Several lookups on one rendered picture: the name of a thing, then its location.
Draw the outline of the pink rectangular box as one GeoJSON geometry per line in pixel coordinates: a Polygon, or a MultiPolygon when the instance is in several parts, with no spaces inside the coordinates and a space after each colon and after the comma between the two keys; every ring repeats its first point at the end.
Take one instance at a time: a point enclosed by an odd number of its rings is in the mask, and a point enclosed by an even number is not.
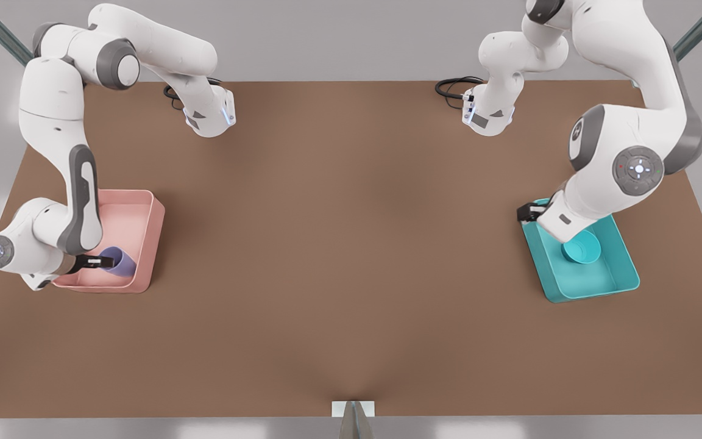
{"type": "Polygon", "coordinates": [[[91,255],[117,246],[136,264],[133,277],[117,277],[101,268],[83,268],[56,278],[56,287],[83,293],[138,294],[150,285],[165,208],[145,190],[98,191],[103,236],[91,255]]]}

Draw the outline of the teal bowl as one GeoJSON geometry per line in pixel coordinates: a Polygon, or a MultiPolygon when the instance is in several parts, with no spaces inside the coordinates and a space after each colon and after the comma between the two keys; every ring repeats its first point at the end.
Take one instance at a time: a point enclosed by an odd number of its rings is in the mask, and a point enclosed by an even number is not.
{"type": "Polygon", "coordinates": [[[582,230],[574,238],[561,244],[563,257],[577,264],[591,264],[599,259],[602,248],[599,239],[587,229],[582,230]]]}

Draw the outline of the purple cup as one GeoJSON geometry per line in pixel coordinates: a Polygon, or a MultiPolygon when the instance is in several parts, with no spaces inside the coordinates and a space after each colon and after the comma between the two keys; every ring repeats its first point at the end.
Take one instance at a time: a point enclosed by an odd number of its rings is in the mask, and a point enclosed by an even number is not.
{"type": "Polygon", "coordinates": [[[120,247],[109,246],[99,253],[101,269],[117,277],[133,277],[137,270],[136,262],[120,247]]]}

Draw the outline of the teal rectangular box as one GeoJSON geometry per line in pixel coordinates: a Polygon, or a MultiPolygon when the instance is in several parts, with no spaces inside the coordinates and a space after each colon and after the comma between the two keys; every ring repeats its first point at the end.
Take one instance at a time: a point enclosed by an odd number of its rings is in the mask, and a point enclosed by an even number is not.
{"type": "Polygon", "coordinates": [[[521,225],[544,295],[550,302],[608,296],[634,291],[640,286],[640,276],[613,216],[586,228],[595,234],[602,248],[599,259],[591,264],[566,260],[561,251],[562,243],[537,222],[521,225]]]}

